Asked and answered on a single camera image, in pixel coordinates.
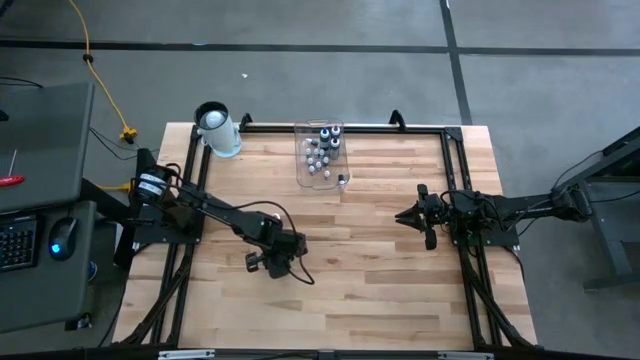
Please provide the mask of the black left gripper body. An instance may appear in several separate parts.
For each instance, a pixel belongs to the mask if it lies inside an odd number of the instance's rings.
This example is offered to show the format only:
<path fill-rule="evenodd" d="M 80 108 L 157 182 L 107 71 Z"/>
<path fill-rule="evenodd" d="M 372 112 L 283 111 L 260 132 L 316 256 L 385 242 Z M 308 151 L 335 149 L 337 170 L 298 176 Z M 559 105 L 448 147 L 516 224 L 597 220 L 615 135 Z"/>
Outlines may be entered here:
<path fill-rule="evenodd" d="M 289 274 L 291 257 L 281 253 L 249 253 L 245 256 L 248 272 L 257 272 L 263 266 L 272 279 L 285 277 Z"/>

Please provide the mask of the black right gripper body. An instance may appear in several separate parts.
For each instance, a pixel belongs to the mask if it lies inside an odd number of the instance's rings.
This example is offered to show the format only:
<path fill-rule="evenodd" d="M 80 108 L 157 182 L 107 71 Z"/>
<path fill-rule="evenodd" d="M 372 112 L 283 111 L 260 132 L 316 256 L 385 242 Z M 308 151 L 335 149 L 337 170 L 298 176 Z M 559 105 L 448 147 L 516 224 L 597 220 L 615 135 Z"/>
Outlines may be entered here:
<path fill-rule="evenodd" d="M 443 225 L 450 220 L 451 206 L 436 193 L 430 193 L 425 184 L 417 186 L 420 230 L 425 234 L 427 250 L 437 246 L 437 235 L 433 227 Z"/>

